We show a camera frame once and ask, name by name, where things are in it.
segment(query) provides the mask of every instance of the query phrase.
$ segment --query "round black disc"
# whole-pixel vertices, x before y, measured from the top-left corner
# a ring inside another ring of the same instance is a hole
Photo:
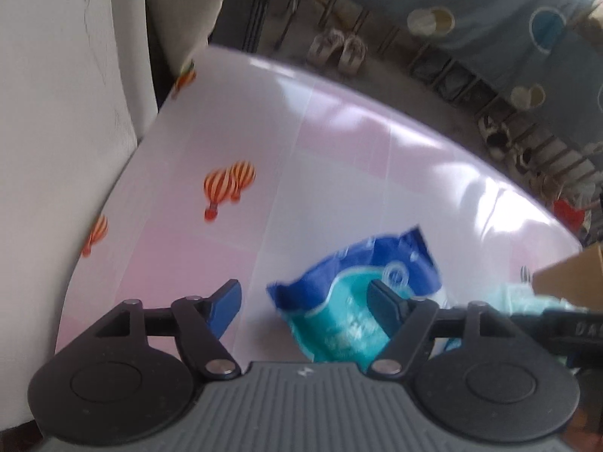
[[[563,427],[578,406],[574,376],[546,352],[515,338],[459,348],[423,365],[421,404],[445,428],[480,441],[532,441]]]
[[[69,352],[38,371],[29,406],[45,433],[78,444],[122,444],[183,413],[193,392],[185,365],[150,347],[120,350]]]

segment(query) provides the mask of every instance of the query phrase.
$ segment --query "slipper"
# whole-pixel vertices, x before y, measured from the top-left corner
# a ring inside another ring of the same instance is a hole
[[[496,161],[503,161],[512,146],[507,125],[485,114],[478,120],[478,129],[490,156]]]
[[[515,144],[507,155],[507,169],[511,180],[522,184],[530,181],[530,162],[532,161],[532,148],[522,149]]]
[[[530,178],[528,184],[534,196],[546,206],[551,205],[555,200],[559,200],[565,187],[565,183],[559,184],[551,175],[543,172],[536,172]]]
[[[318,67],[324,66],[331,55],[343,47],[345,40],[343,32],[337,29],[328,29],[318,34],[308,50],[307,62]]]
[[[337,69],[344,75],[354,76],[367,55],[367,45],[356,34],[350,34],[344,43]]]

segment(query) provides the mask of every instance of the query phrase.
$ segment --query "blue snack package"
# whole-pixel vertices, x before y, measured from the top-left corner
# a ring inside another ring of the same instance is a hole
[[[374,279],[404,298],[432,296],[442,285],[416,227],[352,244],[297,281],[277,282],[267,291],[311,360],[351,361],[365,369],[389,341],[367,307],[367,287]]]

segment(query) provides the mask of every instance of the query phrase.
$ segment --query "ribbed plastic surface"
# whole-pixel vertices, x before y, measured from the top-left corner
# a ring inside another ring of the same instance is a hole
[[[103,449],[50,438],[44,452],[476,452],[432,424],[404,388],[364,377],[356,365],[256,363],[240,379],[206,387],[178,423],[147,439]],[[501,451],[567,452],[557,438]]]

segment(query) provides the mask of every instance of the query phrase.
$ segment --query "striped hot air balloon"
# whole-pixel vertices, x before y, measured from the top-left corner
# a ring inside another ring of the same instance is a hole
[[[256,179],[256,169],[249,161],[237,161],[230,167],[230,174],[236,179],[236,190],[231,200],[236,203],[240,200],[240,191],[245,190]]]
[[[88,235],[88,239],[86,240],[86,244],[81,250],[81,254],[83,257],[87,258],[90,256],[92,251],[92,245],[97,244],[101,239],[105,238],[107,232],[109,230],[109,222],[107,221],[107,216],[101,214],[100,217],[92,226],[90,234]]]
[[[209,207],[205,209],[205,220],[211,222],[218,215],[218,205],[230,199],[236,190],[236,178],[224,168],[213,170],[205,177],[203,190],[209,200]]]
[[[180,73],[180,76],[176,80],[176,83],[174,84],[174,91],[172,92],[172,98],[175,99],[180,93],[180,90],[193,83],[196,77],[197,72],[195,71],[195,63],[191,61],[188,67]]]

